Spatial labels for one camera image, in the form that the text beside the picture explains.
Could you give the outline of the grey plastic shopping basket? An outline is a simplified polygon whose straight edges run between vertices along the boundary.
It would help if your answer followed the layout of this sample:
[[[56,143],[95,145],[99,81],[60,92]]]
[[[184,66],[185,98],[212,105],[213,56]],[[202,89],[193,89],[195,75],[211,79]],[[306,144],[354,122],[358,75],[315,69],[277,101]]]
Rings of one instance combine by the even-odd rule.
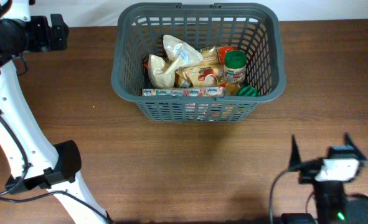
[[[143,96],[151,88],[145,67],[150,54],[165,56],[169,34],[196,49],[231,45],[246,53],[244,83],[256,96]],[[259,104],[278,98],[286,75],[280,23],[268,7],[257,3],[188,5],[142,2],[119,16],[111,85],[155,121],[244,120]]]

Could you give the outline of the orange spaghetti packet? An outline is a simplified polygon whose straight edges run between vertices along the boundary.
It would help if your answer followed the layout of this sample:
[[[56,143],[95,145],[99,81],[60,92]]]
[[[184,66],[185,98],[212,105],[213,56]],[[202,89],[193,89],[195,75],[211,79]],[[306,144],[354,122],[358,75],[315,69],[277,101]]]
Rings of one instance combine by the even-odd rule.
[[[223,64],[225,54],[236,50],[235,47],[211,46],[199,50],[187,44],[168,45],[165,47],[168,61],[156,55],[150,55],[145,68],[155,68],[156,70],[179,70],[181,68],[194,67],[197,65]]]

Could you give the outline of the orange coffee snack bag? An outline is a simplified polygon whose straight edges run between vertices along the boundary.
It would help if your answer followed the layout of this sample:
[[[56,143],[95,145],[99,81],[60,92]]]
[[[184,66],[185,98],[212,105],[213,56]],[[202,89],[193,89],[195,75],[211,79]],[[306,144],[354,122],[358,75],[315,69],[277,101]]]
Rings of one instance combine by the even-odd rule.
[[[176,71],[175,86],[178,88],[224,87],[227,95],[236,95],[241,89],[224,78],[224,66],[220,64],[197,65]]]

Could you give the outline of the cream plastic food bag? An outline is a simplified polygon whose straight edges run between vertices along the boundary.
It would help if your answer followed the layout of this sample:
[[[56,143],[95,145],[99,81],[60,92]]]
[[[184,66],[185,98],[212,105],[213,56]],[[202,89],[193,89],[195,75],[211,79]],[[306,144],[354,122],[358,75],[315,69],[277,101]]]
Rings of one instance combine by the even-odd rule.
[[[148,75],[155,88],[172,88],[176,70],[196,66],[203,60],[199,51],[171,35],[163,36],[163,47],[167,59],[153,54],[148,59]]]

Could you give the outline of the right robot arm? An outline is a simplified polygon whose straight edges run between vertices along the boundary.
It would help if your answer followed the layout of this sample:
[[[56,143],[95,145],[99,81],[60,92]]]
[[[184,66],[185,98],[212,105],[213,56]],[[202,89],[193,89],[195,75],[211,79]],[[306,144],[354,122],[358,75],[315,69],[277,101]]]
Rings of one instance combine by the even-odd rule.
[[[310,184],[317,217],[309,212],[283,213],[282,223],[368,223],[368,196],[345,193],[344,185],[355,181],[367,158],[348,133],[342,146],[328,148],[326,157],[303,162],[295,137],[291,137],[291,156],[287,172],[297,172],[299,184]]]

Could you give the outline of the green lid jar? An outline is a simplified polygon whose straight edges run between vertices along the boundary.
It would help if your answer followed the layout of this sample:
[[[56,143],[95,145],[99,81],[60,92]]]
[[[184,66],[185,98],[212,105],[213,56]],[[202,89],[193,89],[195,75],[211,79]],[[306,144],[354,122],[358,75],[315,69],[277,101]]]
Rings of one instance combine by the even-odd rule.
[[[251,97],[255,97],[255,96],[260,96],[260,92],[252,87],[252,86],[246,86],[244,88],[241,88],[237,94],[237,96],[251,96]]]
[[[242,83],[245,79],[247,55],[241,50],[232,50],[224,57],[224,78],[231,84]]]

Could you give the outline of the white tissue pack bundle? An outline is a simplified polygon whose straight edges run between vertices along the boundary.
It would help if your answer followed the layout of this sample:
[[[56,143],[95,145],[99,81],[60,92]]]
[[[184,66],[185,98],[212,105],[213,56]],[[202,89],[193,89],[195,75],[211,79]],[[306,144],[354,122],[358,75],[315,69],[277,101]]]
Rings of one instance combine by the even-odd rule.
[[[172,97],[221,97],[225,95],[225,88],[218,86],[201,88],[143,89],[142,95]]]

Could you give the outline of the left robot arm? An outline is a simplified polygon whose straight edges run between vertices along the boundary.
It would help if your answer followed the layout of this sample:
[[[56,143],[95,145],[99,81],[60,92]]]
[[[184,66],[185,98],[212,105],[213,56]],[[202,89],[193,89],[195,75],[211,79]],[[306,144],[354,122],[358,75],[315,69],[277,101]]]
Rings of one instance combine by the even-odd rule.
[[[111,223],[82,177],[76,143],[50,143],[22,94],[14,60],[65,50],[69,34],[60,14],[32,16],[31,6],[32,1],[0,1],[0,146],[11,170],[0,201],[14,203],[16,194],[41,188],[75,223]]]

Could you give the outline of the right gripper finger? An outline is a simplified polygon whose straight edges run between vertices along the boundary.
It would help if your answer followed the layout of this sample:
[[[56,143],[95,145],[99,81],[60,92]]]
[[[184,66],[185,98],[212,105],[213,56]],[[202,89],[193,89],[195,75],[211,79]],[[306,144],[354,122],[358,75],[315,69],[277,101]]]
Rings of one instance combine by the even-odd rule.
[[[353,143],[349,133],[344,133],[344,144],[351,153],[357,156],[360,156],[362,154],[358,147]]]
[[[300,152],[296,143],[295,135],[291,135],[291,155],[289,160],[289,168],[292,169],[301,164]]]

